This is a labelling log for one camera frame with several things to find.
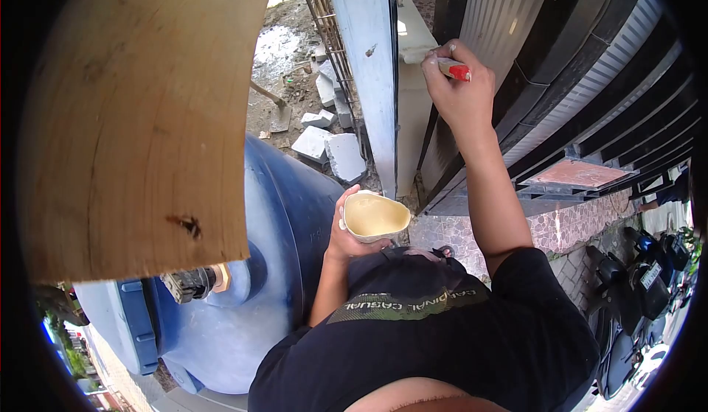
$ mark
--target blue water tank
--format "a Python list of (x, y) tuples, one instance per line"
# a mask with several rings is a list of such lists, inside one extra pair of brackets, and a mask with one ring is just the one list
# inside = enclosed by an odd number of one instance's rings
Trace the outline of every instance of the blue water tank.
[(251, 257), (228, 263), (228, 290), (177, 304), (154, 277), (76, 284), (77, 297), (131, 372), (154, 371), (161, 356), (188, 391), (246, 393), (266, 353), (312, 307), (342, 192), (331, 178), (246, 135)]

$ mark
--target license plate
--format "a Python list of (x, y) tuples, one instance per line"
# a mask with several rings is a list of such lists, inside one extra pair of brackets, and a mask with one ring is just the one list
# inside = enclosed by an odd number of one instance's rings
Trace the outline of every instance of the license plate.
[(651, 269), (649, 269), (644, 275), (642, 275), (642, 278), (639, 279), (639, 281), (642, 283), (642, 286), (644, 286), (644, 289), (649, 290), (649, 288), (654, 283), (660, 273), (661, 266), (659, 266), (658, 261), (655, 261), (654, 265), (651, 266)]

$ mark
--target black t-shirt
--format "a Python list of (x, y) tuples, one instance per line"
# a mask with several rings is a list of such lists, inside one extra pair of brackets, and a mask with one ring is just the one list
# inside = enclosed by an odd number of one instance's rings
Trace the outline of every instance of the black t-shirt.
[(499, 266), (492, 291), (423, 256), (350, 264), (350, 299), (265, 356), (249, 411), (342, 411), (392, 381), (428, 377), (512, 411), (570, 410), (599, 352), (538, 249)]

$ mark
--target yellow paint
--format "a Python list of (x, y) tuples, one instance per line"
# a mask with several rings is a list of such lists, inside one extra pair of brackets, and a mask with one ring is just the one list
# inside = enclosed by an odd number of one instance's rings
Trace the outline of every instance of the yellow paint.
[(411, 214), (394, 200), (376, 194), (357, 193), (347, 198), (344, 219), (351, 232), (368, 237), (405, 229)]

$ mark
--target puddle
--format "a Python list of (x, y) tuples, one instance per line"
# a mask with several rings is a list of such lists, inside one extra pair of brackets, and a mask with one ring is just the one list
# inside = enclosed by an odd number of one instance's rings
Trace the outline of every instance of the puddle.
[(295, 51), (301, 40), (299, 34), (282, 25), (275, 25), (262, 32), (256, 41), (253, 73), (258, 73), (260, 77), (261, 71), (267, 71), (270, 74), (268, 77), (272, 79), (292, 70), (295, 66)]

